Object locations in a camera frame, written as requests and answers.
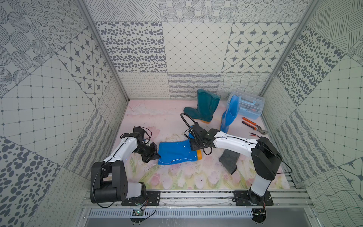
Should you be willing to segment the blue rubber boot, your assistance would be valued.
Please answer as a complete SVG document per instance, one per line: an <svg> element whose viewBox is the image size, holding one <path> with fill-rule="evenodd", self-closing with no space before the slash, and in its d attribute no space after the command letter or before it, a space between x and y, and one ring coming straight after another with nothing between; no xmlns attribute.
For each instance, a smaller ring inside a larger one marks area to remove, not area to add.
<svg viewBox="0 0 363 227"><path fill-rule="evenodd" d="M190 139L180 142L160 142L159 165L174 165L202 159L201 150L192 150Z"/></svg>
<svg viewBox="0 0 363 227"><path fill-rule="evenodd" d="M240 105L239 97L233 95L230 99L228 108L222 114L220 131L228 133L229 126L233 123L233 121L236 119L238 115L240 109L239 105Z"/></svg>

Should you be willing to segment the grey microfibre cloth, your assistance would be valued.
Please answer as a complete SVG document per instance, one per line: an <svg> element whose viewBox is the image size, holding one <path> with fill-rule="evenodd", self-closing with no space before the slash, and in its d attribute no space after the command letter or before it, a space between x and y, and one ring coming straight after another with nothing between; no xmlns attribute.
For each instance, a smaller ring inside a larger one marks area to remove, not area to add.
<svg viewBox="0 0 363 227"><path fill-rule="evenodd" d="M225 167L227 172L231 175L237 170L237 161L240 157L240 153L225 149L222 156L219 158L219 162Z"/></svg>

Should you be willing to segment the green rubber boot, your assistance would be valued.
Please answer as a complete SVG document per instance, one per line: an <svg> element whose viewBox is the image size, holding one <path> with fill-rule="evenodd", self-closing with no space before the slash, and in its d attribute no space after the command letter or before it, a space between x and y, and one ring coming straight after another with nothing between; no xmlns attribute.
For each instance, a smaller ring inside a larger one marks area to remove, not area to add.
<svg viewBox="0 0 363 227"><path fill-rule="evenodd" d="M183 112L193 119L210 123L221 97L204 89L197 90L197 108L185 107Z"/></svg>

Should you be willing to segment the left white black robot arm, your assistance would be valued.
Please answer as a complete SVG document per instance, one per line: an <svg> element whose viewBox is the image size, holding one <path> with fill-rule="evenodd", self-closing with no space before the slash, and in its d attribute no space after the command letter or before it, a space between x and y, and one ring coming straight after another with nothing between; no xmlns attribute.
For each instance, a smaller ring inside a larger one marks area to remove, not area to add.
<svg viewBox="0 0 363 227"><path fill-rule="evenodd" d="M152 132L142 126L134 126L133 132L120 136L120 143L110 156L91 167L90 200L101 208L101 203L130 200L135 205L147 202L144 183L130 183L127 179L125 163L133 153L141 155L142 161L148 163L158 160L157 145L151 142Z"/></svg>

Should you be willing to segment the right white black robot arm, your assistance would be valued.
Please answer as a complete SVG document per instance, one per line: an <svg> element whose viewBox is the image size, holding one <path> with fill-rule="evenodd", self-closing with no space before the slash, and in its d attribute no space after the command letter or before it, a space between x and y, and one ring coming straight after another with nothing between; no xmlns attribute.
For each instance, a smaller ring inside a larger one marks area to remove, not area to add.
<svg viewBox="0 0 363 227"><path fill-rule="evenodd" d="M192 136L190 144L193 150L221 148L252 158L256 176L250 187L250 194L260 198L265 196L282 163L280 153L268 138L246 139L218 129L207 131L198 123L188 128L188 133Z"/></svg>

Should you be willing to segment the light blue plastic toolbox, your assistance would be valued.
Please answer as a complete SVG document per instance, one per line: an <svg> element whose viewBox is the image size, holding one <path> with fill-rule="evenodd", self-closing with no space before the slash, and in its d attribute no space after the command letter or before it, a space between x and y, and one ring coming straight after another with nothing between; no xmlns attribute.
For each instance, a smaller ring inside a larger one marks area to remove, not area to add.
<svg viewBox="0 0 363 227"><path fill-rule="evenodd" d="M228 97L227 105L230 104L233 96L237 96L239 99L239 115L253 120L258 119L262 115L265 104L263 97L242 91L233 91Z"/></svg>

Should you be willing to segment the white ventilation grille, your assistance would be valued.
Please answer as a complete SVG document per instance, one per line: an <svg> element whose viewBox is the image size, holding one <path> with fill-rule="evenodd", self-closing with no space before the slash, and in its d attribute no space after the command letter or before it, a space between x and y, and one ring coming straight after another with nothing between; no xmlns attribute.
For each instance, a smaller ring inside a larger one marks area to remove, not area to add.
<svg viewBox="0 0 363 227"><path fill-rule="evenodd" d="M137 209L92 209L90 218L252 218L252 209L245 208L180 208L146 209L143 214Z"/></svg>

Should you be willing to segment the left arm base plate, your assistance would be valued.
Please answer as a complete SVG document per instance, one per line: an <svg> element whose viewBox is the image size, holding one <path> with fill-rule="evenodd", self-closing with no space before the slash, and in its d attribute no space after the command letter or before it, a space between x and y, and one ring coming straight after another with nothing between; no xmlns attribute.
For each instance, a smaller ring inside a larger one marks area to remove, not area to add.
<svg viewBox="0 0 363 227"><path fill-rule="evenodd" d="M161 191L150 191L146 190L142 192L141 196L133 197L122 201L122 206L141 206L141 205L149 205L149 206L158 206L160 203Z"/></svg>

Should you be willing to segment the aluminium mounting rail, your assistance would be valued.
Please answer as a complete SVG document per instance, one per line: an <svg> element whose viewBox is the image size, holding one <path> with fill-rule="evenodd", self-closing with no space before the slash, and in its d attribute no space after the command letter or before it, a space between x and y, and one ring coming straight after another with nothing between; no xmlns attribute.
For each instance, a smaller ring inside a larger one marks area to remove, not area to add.
<svg viewBox="0 0 363 227"><path fill-rule="evenodd" d="M313 206L304 189L269 189L265 197L266 208L309 208ZM262 208L251 205L234 195L233 190L161 190L155 198L148 200L148 207L154 208Z"/></svg>

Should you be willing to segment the orange handled pliers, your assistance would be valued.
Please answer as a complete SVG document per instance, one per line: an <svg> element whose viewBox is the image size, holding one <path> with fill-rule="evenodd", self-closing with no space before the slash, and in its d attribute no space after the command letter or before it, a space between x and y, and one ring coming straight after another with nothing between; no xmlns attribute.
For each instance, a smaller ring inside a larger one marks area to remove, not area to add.
<svg viewBox="0 0 363 227"><path fill-rule="evenodd" d="M259 133L261 133L262 135L266 135L266 134L268 134L268 131L267 131L267 130L262 129L262 128L261 128L259 125L257 125L255 122L253 122L253 121L251 121L251 120L247 119L246 117L243 117L242 119L243 119L242 124L244 124L244 125L246 125L246 126L248 126L248 127L252 128L252 129L253 129L253 130L255 130L255 131L258 131L258 132L259 132Z"/></svg>

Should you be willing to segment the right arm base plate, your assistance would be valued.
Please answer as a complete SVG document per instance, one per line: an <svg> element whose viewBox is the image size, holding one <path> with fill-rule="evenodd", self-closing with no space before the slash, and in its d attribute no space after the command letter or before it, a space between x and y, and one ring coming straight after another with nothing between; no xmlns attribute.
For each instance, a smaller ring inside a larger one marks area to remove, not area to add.
<svg viewBox="0 0 363 227"><path fill-rule="evenodd" d="M274 202L270 191L266 191L264 196L258 196L251 190L233 191L232 201L236 206L273 206Z"/></svg>

